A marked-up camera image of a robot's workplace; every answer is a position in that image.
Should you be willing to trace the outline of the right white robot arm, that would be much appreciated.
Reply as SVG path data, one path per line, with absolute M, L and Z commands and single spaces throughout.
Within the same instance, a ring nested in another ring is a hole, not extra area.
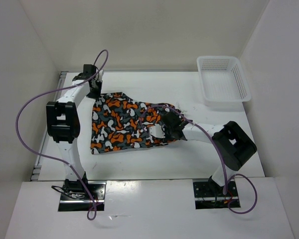
M 229 180 L 257 152 L 255 143 L 235 121 L 224 125 L 194 123 L 179 113 L 168 112 L 162 117 L 162 122 L 166 136 L 214 146 L 221 160 L 208 184 L 209 192 L 214 196 L 227 191 Z

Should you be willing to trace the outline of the orange camouflage shorts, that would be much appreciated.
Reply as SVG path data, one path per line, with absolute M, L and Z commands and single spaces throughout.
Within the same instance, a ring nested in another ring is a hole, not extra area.
M 149 134 L 149 127 L 155 124 L 164 131 L 161 118 L 168 112 L 183 116 L 172 104 L 136 101 L 122 92 L 100 95 L 92 108 L 91 153 L 151 148 L 177 141 Z

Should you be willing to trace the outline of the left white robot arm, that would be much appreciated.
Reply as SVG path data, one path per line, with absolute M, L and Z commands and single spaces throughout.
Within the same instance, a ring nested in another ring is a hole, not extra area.
M 86 182 L 86 172 L 78 151 L 77 138 L 81 127 L 77 107 L 87 95 L 100 94 L 102 76 L 103 71 L 95 65 L 85 64 L 83 72 L 73 78 L 68 89 L 64 89 L 65 93 L 46 105 L 47 132 L 58 146 L 61 159 L 65 161 L 65 181 L 74 184 L 71 192 L 78 199 L 86 198 L 90 187 L 83 183 Z

